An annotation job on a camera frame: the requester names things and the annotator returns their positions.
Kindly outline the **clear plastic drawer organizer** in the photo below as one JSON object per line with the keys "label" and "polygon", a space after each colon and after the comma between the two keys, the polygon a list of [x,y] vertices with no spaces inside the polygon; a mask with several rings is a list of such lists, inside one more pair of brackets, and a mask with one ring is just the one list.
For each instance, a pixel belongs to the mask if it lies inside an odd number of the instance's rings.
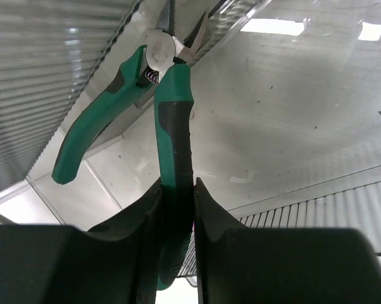
{"label": "clear plastic drawer organizer", "polygon": [[[153,109],[132,108],[65,186],[50,176],[73,119],[145,38],[135,15],[27,178],[0,192],[0,224],[82,229],[159,174]],[[270,1],[192,69],[194,174],[250,226],[348,226],[381,262],[381,1]]]}

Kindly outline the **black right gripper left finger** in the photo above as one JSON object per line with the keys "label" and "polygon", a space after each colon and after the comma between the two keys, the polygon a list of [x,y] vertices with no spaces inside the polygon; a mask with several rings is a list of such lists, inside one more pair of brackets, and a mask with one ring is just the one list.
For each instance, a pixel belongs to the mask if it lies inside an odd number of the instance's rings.
{"label": "black right gripper left finger", "polygon": [[0,303],[154,303],[162,211],[155,182],[86,232],[0,225]]}

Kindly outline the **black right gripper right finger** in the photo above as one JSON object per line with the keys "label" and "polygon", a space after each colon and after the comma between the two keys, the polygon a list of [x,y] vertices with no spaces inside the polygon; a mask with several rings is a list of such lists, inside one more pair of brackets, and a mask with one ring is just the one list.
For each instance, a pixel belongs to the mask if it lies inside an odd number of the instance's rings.
{"label": "black right gripper right finger", "polygon": [[354,229],[249,228],[194,187],[200,303],[381,303],[381,266]]}

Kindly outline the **large green cutting pliers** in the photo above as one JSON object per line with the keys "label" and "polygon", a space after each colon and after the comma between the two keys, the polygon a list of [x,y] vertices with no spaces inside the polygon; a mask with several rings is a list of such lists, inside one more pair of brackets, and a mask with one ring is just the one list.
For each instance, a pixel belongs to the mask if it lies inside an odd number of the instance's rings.
{"label": "large green cutting pliers", "polygon": [[73,122],[59,149],[52,178],[67,184],[96,137],[145,93],[154,93],[154,122],[163,191],[165,236],[158,270],[158,289],[172,285],[191,236],[193,170],[189,120],[194,104],[191,64],[203,40],[204,13],[184,40],[175,35],[175,2],[167,1],[145,45],[124,61],[112,82]]}

